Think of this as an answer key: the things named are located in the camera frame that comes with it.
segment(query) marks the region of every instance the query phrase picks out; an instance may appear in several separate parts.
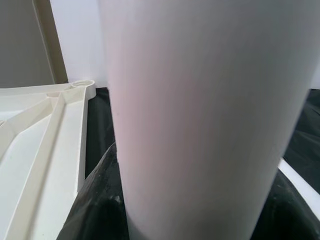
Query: white cylinder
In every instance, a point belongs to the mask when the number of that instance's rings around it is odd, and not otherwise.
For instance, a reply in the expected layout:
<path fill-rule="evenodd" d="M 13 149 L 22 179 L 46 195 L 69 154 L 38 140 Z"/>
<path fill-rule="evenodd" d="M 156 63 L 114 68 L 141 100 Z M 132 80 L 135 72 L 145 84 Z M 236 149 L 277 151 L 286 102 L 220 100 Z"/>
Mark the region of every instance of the white cylinder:
<path fill-rule="evenodd" d="M 319 0 L 100 0 L 131 240 L 248 240 L 309 88 Z"/>

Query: gray wall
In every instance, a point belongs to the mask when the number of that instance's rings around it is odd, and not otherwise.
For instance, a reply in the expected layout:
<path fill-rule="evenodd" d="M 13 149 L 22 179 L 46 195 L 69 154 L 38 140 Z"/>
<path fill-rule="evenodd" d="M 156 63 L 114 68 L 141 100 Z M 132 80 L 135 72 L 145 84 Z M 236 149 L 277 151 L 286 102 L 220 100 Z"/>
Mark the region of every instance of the gray wall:
<path fill-rule="evenodd" d="M 32 0 L 0 1 L 0 88 L 54 84 Z"/>

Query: black fabric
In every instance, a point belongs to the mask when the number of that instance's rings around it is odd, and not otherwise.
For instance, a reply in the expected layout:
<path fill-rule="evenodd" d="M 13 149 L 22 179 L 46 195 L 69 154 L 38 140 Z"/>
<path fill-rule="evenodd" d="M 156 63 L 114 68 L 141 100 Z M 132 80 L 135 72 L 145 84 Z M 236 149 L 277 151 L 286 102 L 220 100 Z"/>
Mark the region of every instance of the black fabric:
<path fill-rule="evenodd" d="M 320 223 L 292 183 L 277 171 L 251 240 L 318 240 Z"/>
<path fill-rule="evenodd" d="M 87 116 L 85 177 L 115 142 L 109 91 L 106 87 L 97 88 L 96 97 L 88 101 Z"/>
<path fill-rule="evenodd" d="M 283 158 L 320 194 L 320 90 L 310 91 Z"/>
<path fill-rule="evenodd" d="M 128 240 L 116 144 L 84 181 L 58 240 Z"/>
<path fill-rule="evenodd" d="M 319 169 L 312 169 L 312 166 L 319 167 L 319 94 L 318 90 L 310 92 L 285 153 L 287 162 L 314 188 L 319 183 L 317 173 L 320 173 Z M 58 240 L 127 240 L 116 147 L 110 147 L 103 156 L 115 139 L 106 88 L 98 88 L 97 96 L 89 101 L 87 124 L 86 176 L 95 169 L 85 180 Z M 296 132 L 303 137 L 295 136 Z M 320 239 L 319 233 L 319 221 L 295 187 L 278 170 L 251 240 L 316 240 Z"/>

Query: black cloth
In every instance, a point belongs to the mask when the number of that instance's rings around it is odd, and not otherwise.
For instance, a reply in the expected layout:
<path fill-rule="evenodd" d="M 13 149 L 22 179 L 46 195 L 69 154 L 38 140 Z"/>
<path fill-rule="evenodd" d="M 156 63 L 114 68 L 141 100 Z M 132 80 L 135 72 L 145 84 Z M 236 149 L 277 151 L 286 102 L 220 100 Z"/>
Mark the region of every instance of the black cloth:
<path fill-rule="evenodd" d="M 306 118 L 297 131 L 319 136 L 319 118 L 312 113 L 318 113 L 320 91 L 311 91 L 300 118 Z M 67 220 L 58 236 L 58 240 L 127 240 L 129 239 L 126 222 L 126 212 L 121 189 L 121 179 L 117 164 L 116 147 L 113 145 L 114 130 L 112 124 L 109 93 L 106 88 L 97 89 L 97 96 L 88 103 L 88 126 L 86 140 L 86 176 L 84 186 L 72 205 Z M 296 140 L 292 136 L 285 158 L 293 168 L 301 174 L 304 165 L 319 163 L 318 138 L 308 145 L 305 138 Z M 300 158 L 292 160 L 293 153 L 299 153 Z M 306 152 L 312 154 L 303 158 Z M 305 171 L 309 183 L 317 182 L 318 170 Z M 251 237 L 251 240 L 316 240 L 320 239 L 320 224 L 306 202 L 300 196 L 291 182 L 279 170 L 273 182 L 268 198 Z"/>
<path fill-rule="evenodd" d="M 283 158 L 320 194 L 320 90 L 309 92 Z"/>

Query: wrinkled black fabric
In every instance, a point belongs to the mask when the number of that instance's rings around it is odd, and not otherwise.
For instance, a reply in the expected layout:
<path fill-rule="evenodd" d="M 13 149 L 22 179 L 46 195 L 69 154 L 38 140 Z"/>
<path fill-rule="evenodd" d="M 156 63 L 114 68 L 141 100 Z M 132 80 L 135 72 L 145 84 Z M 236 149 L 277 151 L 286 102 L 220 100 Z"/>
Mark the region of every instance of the wrinkled black fabric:
<path fill-rule="evenodd" d="M 318 240 L 320 223 L 292 183 L 277 171 L 251 240 Z"/>
<path fill-rule="evenodd" d="M 106 87 L 97 88 L 96 96 L 88 101 L 87 116 L 85 177 L 115 142 L 109 91 Z"/>
<path fill-rule="evenodd" d="M 283 158 L 320 194 L 320 90 L 310 91 Z"/>
<path fill-rule="evenodd" d="M 320 90 L 312 90 L 285 153 L 286 161 L 315 189 L 320 182 L 319 106 Z M 100 160 L 114 139 L 109 93 L 98 88 L 88 103 L 86 176 L 95 169 L 85 180 L 59 240 L 129 239 L 116 147 Z M 278 170 L 251 240 L 316 240 L 320 239 L 319 226 L 295 187 Z"/>
<path fill-rule="evenodd" d="M 58 240 L 127 240 L 126 210 L 114 143 L 84 181 Z"/>

